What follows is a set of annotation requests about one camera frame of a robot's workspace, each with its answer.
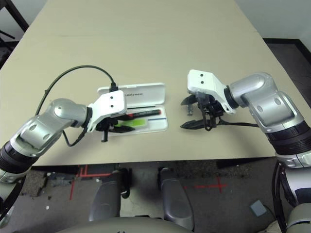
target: gray carpet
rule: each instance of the gray carpet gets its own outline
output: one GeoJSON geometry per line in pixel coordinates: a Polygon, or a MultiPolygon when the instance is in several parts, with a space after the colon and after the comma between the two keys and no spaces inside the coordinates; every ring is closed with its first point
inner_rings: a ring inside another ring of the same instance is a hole
{"type": "MultiPolygon", "coordinates": [[[[310,64],[294,45],[268,46],[310,105],[310,64]]],[[[122,164],[121,167],[133,168],[133,187],[130,198],[121,201],[121,216],[163,217],[157,168],[171,166],[180,175],[192,203],[196,233],[255,233],[274,220],[269,212],[256,217],[249,208],[256,200],[273,208],[270,187],[274,163],[275,159],[269,158],[221,170],[216,168],[215,161],[122,164]],[[210,187],[218,184],[216,175],[223,184],[221,190],[210,187]]],[[[69,200],[70,185],[53,187],[48,182],[39,197],[18,198],[11,222],[1,233],[53,233],[85,223],[99,185],[95,179],[77,180],[69,200]]],[[[291,207],[286,201],[283,203],[287,216],[291,207]]]]}

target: black baseboard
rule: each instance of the black baseboard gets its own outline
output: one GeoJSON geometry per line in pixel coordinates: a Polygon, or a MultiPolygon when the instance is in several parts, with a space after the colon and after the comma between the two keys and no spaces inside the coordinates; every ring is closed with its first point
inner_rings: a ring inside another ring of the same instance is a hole
{"type": "Polygon", "coordinates": [[[10,47],[16,47],[19,41],[6,41],[5,42],[10,47]]]}
{"type": "Polygon", "coordinates": [[[297,49],[304,55],[307,61],[311,64],[311,52],[299,39],[277,39],[277,38],[264,38],[266,44],[294,44],[297,49]]]}

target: small gray box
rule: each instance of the small gray box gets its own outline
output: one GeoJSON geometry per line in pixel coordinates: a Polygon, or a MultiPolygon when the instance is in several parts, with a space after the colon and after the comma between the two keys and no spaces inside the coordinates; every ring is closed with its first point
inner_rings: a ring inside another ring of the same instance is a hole
{"type": "Polygon", "coordinates": [[[253,204],[250,205],[250,207],[257,217],[267,212],[266,208],[263,206],[260,200],[255,201],[253,204]]]}

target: red marker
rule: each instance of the red marker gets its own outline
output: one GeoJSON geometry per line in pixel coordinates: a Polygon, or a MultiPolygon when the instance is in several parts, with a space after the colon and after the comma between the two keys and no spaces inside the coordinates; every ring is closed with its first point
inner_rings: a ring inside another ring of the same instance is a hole
{"type": "Polygon", "coordinates": [[[133,120],[135,118],[139,117],[149,117],[149,116],[155,116],[155,115],[160,115],[161,110],[156,109],[156,110],[151,110],[151,111],[145,111],[145,112],[140,112],[140,113],[130,113],[127,115],[123,115],[118,117],[118,120],[133,120]]]}

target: green highlighter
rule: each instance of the green highlighter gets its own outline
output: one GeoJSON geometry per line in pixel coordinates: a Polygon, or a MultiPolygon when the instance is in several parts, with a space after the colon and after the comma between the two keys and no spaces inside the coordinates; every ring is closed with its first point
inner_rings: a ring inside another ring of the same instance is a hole
{"type": "Polygon", "coordinates": [[[126,121],[119,121],[119,123],[116,125],[116,127],[120,126],[129,126],[133,128],[140,128],[146,126],[146,120],[145,119],[134,119],[134,120],[126,120],[126,121]]]}

